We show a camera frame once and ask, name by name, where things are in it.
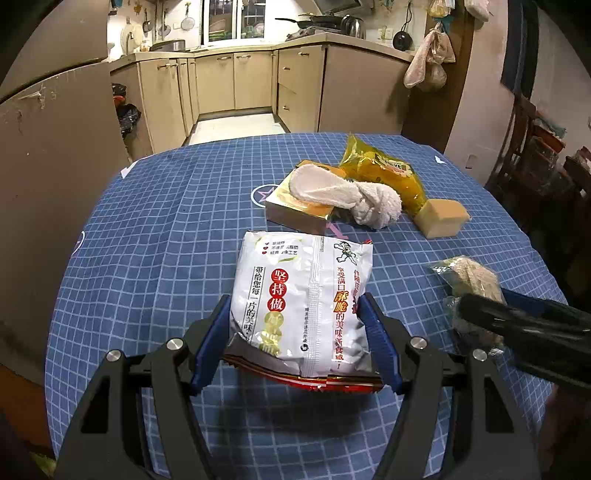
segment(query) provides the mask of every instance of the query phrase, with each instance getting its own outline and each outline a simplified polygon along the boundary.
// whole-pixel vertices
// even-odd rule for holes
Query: range hood
[[[374,0],[313,0],[324,15],[341,12],[369,13],[374,8]]]

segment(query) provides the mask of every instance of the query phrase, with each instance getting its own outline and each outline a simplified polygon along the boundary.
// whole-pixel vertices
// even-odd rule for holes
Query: knotted towel
[[[290,193],[302,202],[321,203],[351,210],[360,225],[377,230],[400,217],[402,202],[388,185],[350,182],[315,165],[302,165],[290,178]]]

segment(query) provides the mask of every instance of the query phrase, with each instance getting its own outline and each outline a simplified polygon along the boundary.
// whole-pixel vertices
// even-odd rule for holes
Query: kettle
[[[340,23],[340,32],[350,37],[365,38],[365,24],[360,18],[345,15]]]

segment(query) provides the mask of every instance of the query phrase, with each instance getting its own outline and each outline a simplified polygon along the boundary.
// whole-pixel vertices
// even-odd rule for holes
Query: countertop
[[[333,45],[341,45],[345,47],[358,48],[366,50],[372,53],[379,53],[393,59],[401,60],[406,63],[410,63],[414,57],[413,54],[396,50],[386,45],[380,45],[369,40],[363,40],[361,38],[348,37],[346,35],[339,35],[336,33],[321,33],[311,35],[309,37],[296,38],[278,44],[260,44],[260,45],[244,45],[244,46],[232,46],[232,47],[221,47],[211,48],[203,47],[199,50],[191,53],[181,53],[172,51],[146,51],[137,52],[130,55],[121,57],[118,60],[111,62],[111,71],[118,70],[132,63],[136,63],[144,60],[158,60],[158,59],[196,59],[199,57],[207,57],[209,55],[218,55],[225,53],[234,53],[240,51],[272,51],[281,50],[283,48],[290,47],[303,47],[307,45],[318,45],[322,43],[328,43]]]
[[[412,335],[451,349],[443,309],[448,292],[429,265],[459,254],[497,272],[505,288],[564,302],[527,236],[449,159],[404,137],[361,138],[409,161],[428,197],[459,200],[472,216],[457,236],[435,240],[425,239],[406,214],[378,232],[335,221],[343,239],[372,240],[367,291],[386,315]],[[337,164],[346,142],[347,135],[335,133],[209,142],[153,155],[113,180],[70,258],[51,321],[46,399],[56,453],[105,353],[154,351],[207,317],[221,295],[232,293],[245,232],[286,230],[267,222],[252,199],[268,194],[302,158]],[[535,432],[551,384],[516,370],[510,359],[509,352],[498,358],[499,373]],[[443,458],[451,403],[449,392],[444,395],[427,475]],[[333,479],[372,478],[401,405],[388,387],[368,395],[308,392],[227,364],[192,400],[203,437],[227,470],[220,476],[243,480],[327,478],[327,471],[341,474]],[[153,407],[147,419],[154,471],[166,475]]]

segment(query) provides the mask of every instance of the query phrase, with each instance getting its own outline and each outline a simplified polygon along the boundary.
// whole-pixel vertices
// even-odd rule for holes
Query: sponge
[[[430,199],[415,215],[413,221],[426,238],[456,236],[470,215],[455,200]]]

